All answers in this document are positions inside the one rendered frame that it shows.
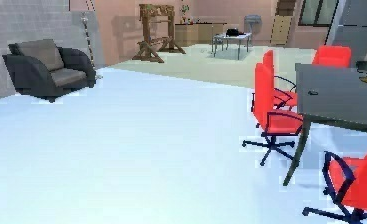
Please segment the grey chair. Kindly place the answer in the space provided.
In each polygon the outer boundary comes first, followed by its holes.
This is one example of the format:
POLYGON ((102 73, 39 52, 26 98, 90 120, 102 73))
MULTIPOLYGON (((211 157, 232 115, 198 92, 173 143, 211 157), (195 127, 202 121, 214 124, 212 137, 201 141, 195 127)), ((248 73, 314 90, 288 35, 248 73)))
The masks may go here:
POLYGON ((261 16, 256 14, 246 15, 244 17, 245 32, 253 33, 254 26, 261 23, 261 16))

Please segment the dark grey dining table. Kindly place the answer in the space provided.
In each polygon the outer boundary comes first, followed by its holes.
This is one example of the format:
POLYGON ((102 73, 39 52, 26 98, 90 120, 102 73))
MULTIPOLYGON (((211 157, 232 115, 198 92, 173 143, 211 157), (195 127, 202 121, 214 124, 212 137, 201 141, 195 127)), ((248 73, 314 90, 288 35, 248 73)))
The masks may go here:
POLYGON ((306 146, 312 123, 367 133, 367 83, 355 68, 296 64, 297 112, 303 116, 294 159, 284 178, 287 186, 306 146))

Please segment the green house plant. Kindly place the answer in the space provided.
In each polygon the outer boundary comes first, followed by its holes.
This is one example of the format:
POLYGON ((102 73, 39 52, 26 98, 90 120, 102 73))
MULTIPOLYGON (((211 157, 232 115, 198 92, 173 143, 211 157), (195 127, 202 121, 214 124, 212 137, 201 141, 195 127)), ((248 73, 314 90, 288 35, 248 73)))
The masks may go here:
POLYGON ((186 13, 189 11, 190 7, 188 4, 184 4, 181 6, 180 12, 181 12, 181 20, 180 23, 181 24, 185 24, 186 23, 186 13))

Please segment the dark framed window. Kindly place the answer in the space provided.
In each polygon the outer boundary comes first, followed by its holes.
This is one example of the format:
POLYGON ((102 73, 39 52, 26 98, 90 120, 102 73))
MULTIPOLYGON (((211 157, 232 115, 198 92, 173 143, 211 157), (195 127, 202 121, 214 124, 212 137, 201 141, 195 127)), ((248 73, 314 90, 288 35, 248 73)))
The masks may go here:
POLYGON ((328 27, 339 0, 303 0, 298 24, 300 26, 328 27))

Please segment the small grey metal table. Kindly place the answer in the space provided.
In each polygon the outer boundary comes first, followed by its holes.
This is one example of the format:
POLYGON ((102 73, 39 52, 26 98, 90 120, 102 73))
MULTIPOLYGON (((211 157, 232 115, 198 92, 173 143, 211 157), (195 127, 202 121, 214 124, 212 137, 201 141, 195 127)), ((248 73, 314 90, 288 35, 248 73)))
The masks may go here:
POLYGON ((236 41, 238 48, 237 48, 237 59, 240 59, 240 52, 241 52, 241 44, 245 42, 246 51, 249 51, 249 42, 252 34, 251 33, 243 33, 238 36, 228 36, 226 33, 217 34, 212 38, 211 43, 211 50, 213 56, 217 55, 218 50, 218 43, 221 43, 221 49, 228 49, 230 41, 236 41))

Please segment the thin metal floor lamp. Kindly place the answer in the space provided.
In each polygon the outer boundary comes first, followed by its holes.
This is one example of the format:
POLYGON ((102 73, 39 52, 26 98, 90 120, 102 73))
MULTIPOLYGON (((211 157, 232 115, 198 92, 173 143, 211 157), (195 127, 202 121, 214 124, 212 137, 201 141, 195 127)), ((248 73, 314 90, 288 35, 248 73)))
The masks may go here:
MULTIPOLYGON (((92 46, 91 46, 91 38, 90 38, 90 35, 89 35, 89 31, 88 31, 88 18, 87 18, 86 12, 81 12, 81 21, 82 21, 82 24, 83 24, 83 27, 84 27, 84 33, 85 33, 85 36, 86 36, 88 52, 89 52, 89 55, 90 55, 90 62, 91 62, 91 65, 92 65, 93 69, 95 70, 96 67, 95 67, 95 63, 94 63, 94 54, 93 54, 93 50, 92 50, 92 46)), ((98 73, 95 74, 95 79, 96 80, 99 80, 99 79, 102 79, 102 78, 103 78, 102 75, 100 75, 98 73)))

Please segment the red office chair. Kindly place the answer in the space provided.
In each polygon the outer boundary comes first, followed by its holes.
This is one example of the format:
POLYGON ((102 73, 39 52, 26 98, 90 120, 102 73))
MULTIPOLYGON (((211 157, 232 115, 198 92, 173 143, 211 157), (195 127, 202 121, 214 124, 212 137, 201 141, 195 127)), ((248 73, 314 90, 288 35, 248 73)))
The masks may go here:
POLYGON ((268 50, 263 55, 263 64, 271 70, 272 76, 274 78, 286 81, 292 85, 292 88, 290 90, 282 90, 279 88, 274 88, 273 90, 274 105, 277 107, 287 106, 289 109, 295 107, 297 105, 296 84, 284 77, 274 74, 274 55, 272 50, 268 50))
POLYGON ((265 143, 244 140, 242 146, 260 146, 267 149, 260 165, 265 162, 272 151, 293 160, 294 156, 282 150, 283 146, 294 147, 294 141, 277 142, 279 136, 298 136, 303 126, 303 117, 292 111, 283 110, 274 105, 274 75, 263 63, 257 63, 254 70, 255 85, 253 93, 252 113, 262 129, 261 136, 265 143))
POLYGON ((367 154, 363 158, 340 157, 326 151, 322 174, 326 183, 323 194, 331 198, 341 214, 311 207, 305 207, 302 214, 363 224, 362 220, 367 219, 367 154))
POLYGON ((351 49, 346 46, 320 46, 312 61, 313 65, 348 68, 351 62, 351 49))

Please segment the light wooden drawer cabinet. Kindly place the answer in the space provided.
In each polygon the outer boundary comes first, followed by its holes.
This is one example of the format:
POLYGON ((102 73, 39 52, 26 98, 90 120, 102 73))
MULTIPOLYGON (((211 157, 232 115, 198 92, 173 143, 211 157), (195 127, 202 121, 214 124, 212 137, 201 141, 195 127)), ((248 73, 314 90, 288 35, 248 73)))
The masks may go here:
POLYGON ((286 45, 291 27, 291 16, 279 16, 274 18, 271 44, 272 45, 286 45))

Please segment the light wooden sideboard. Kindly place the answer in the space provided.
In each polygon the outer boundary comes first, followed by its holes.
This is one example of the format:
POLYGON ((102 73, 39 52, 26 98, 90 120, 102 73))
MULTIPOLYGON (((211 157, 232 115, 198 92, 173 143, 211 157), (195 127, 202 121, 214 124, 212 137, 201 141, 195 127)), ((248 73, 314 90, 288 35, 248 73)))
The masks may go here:
POLYGON ((211 44, 216 34, 225 30, 226 23, 176 24, 175 42, 181 47, 211 44))

